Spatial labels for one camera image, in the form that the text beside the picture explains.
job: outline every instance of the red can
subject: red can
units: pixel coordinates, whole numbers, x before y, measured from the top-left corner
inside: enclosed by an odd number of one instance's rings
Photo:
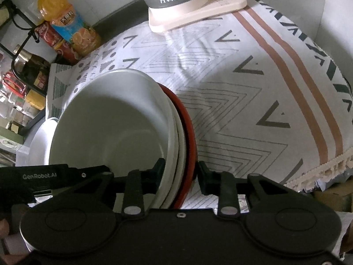
[[[59,55],[68,60],[70,64],[75,65],[81,59],[80,55],[53,29],[48,21],[40,24],[36,28],[36,32]]]

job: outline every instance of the tablecloth fringe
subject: tablecloth fringe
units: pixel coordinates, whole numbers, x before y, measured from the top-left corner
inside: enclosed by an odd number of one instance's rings
[[[287,182],[285,186],[295,191],[301,191],[303,189],[311,190],[314,188],[315,182],[318,179],[328,182],[343,173],[347,167],[353,167],[353,147],[348,149],[344,154],[308,171],[299,178]]]

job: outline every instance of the red bowl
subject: red bowl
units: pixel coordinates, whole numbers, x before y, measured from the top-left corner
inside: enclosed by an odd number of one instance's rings
[[[195,163],[197,159],[197,151],[196,151],[196,141],[195,141],[195,133],[194,128],[192,126],[192,122],[188,111],[180,101],[180,99],[167,87],[159,84],[163,92],[169,97],[169,99],[174,104],[179,117],[181,119],[181,123],[185,133],[185,140],[186,140],[186,163],[185,163],[185,170],[184,175],[182,178],[181,186],[178,190],[177,196],[175,197],[171,208],[179,209],[183,204],[186,195],[189,192],[191,187],[191,183],[193,180]]]

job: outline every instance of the brown stripe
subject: brown stripe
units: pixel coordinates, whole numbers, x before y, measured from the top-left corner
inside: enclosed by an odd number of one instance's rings
[[[317,104],[322,111],[327,124],[329,125],[330,131],[335,141],[336,145],[336,156],[343,154],[343,142],[342,142],[342,134],[338,124],[333,116],[329,106],[327,105],[324,97],[322,96],[320,90],[318,89],[317,85],[315,84],[314,80],[308,73],[304,63],[302,62],[301,58],[295,52],[295,50],[284,40],[280,38],[280,36],[272,30],[266,22],[260,18],[260,16],[251,8],[247,7],[246,11],[250,14],[250,16],[273,38],[273,40],[278,43],[292,58],[295,65],[297,66],[299,73],[301,74],[304,82],[308,86],[311,94],[313,95],[314,99],[316,100]]]
[[[250,25],[250,23],[245,20],[245,18],[239,13],[234,12],[233,15],[238,19],[242,26],[253,36],[257,43],[262,47],[266,53],[271,57],[271,59],[276,64],[277,68],[282,74],[283,80],[287,84],[289,90],[291,91],[295,101],[297,102],[303,116],[309,126],[311,134],[315,140],[317,150],[319,153],[320,164],[324,164],[328,161],[328,150],[327,145],[320,130],[319,124],[317,123],[311,108],[309,107],[303,93],[300,91],[298,85],[296,84],[291,72],[289,71],[287,65],[281,56],[276,52],[276,50],[271,47],[265,39]]]

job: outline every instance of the bottle label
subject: bottle label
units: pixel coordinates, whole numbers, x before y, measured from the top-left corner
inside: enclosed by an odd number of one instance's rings
[[[96,39],[97,33],[87,25],[72,5],[56,20],[51,22],[52,27],[69,43],[78,48],[89,47]]]
[[[45,85],[48,82],[48,76],[46,76],[45,74],[42,73],[42,71],[39,71],[39,74],[36,78],[36,80],[34,81],[34,85],[38,88],[40,88],[41,90],[44,90]]]

